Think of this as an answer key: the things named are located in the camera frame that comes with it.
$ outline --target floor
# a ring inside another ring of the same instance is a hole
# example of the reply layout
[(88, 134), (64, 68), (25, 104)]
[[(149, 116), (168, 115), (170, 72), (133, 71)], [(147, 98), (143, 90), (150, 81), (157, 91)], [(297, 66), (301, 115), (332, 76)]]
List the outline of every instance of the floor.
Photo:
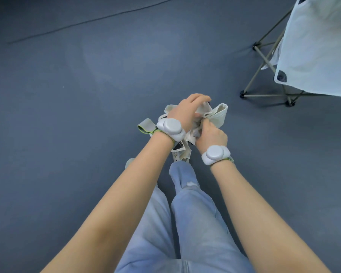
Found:
[[(229, 105), (239, 170), (341, 272), (341, 98), (239, 98), (251, 45), (295, 0), (164, 1), (0, 0), (0, 273), (39, 272), (149, 139), (137, 124), (195, 92)], [(251, 90), (279, 87), (264, 71)], [(196, 151), (191, 164), (235, 234)]]

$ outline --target jeans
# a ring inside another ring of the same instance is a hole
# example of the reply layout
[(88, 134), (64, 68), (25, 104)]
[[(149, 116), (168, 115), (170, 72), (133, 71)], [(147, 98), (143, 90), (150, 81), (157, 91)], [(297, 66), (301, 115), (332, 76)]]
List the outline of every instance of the jeans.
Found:
[(168, 201), (156, 187), (115, 272), (255, 272), (213, 200), (200, 189), (192, 166), (175, 162), (169, 174), (177, 193), (171, 208), (181, 259), (174, 250)]

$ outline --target wrist tracker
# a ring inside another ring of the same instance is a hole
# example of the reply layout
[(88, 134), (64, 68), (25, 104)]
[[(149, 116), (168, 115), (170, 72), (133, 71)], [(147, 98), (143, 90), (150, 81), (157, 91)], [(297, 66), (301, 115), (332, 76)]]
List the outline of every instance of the wrist tracker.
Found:
[(207, 151), (202, 154), (202, 160), (205, 165), (208, 166), (224, 159), (228, 159), (231, 162), (234, 162), (234, 160), (230, 156), (230, 151), (225, 146), (210, 146)]
[(180, 142), (186, 135), (181, 122), (173, 118), (163, 118), (157, 123), (157, 128), (171, 137), (174, 141)]

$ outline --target person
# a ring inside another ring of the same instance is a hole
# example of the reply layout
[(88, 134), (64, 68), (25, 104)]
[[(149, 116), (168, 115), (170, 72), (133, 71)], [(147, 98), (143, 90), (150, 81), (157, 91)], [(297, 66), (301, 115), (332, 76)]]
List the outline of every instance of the person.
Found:
[[(167, 118), (177, 119), (187, 132), (196, 109), (210, 100), (192, 94)], [(227, 135), (204, 119), (196, 147), (203, 154), (214, 145), (226, 146)], [(42, 273), (330, 272), (228, 159), (212, 164), (210, 170), (249, 259), (184, 161), (169, 170), (176, 190), (171, 208), (181, 252), (181, 259), (176, 259), (170, 208), (157, 187), (173, 146), (170, 136), (155, 132)]]

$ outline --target cable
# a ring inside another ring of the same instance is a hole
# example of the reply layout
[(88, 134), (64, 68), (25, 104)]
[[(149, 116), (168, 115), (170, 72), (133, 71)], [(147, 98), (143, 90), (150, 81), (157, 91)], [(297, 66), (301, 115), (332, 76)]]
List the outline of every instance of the cable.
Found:
[(51, 33), (55, 33), (55, 32), (57, 32), (57, 31), (61, 31), (61, 30), (64, 30), (64, 29), (68, 29), (68, 28), (70, 28), (70, 27), (75, 27), (75, 26), (79, 26), (79, 25), (82, 25), (82, 24), (87, 24), (87, 23), (91, 23), (91, 22), (103, 20), (103, 19), (106, 19), (106, 18), (118, 16), (118, 15), (121, 15), (121, 14), (125, 14), (125, 13), (129, 13), (129, 12), (135, 12), (135, 11), (138, 11), (138, 10), (151, 8), (151, 7), (153, 7), (153, 6), (161, 5), (161, 4), (167, 3), (167, 2), (169, 2), (169, 1), (173, 1), (173, 0), (165, 0), (165, 1), (160, 2), (160, 3), (156, 3), (156, 4), (153, 4), (153, 5), (145, 6), (145, 7), (143, 7), (143, 8), (127, 10), (127, 11), (124, 11), (124, 12), (119, 12), (119, 13), (115, 13), (115, 14), (103, 16), (103, 17), (100, 17), (100, 18), (95, 18), (95, 19), (91, 19), (91, 20), (84, 21), (84, 22), (80, 22), (80, 23), (76, 23), (76, 24), (71, 24), (71, 25), (68, 25), (68, 26), (60, 27), (60, 28), (58, 28), (58, 29), (54, 29), (54, 30), (52, 30), (52, 31), (46, 31), (46, 32), (43, 32), (43, 33), (38, 33), (38, 34), (36, 34), (36, 35), (30, 35), (30, 36), (27, 36), (27, 37), (24, 37), (24, 38), (16, 39), (16, 40), (14, 40), (14, 41), (8, 42), (8, 44), (10, 45), (10, 44), (18, 43), (18, 42), (21, 42), (21, 41), (24, 41), (24, 40), (28, 40), (28, 39), (31, 39), (31, 38), (35, 38), (35, 37), (39, 37), (39, 36), (42, 36), (42, 35), (48, 35), (48, 34), (51, 34)]

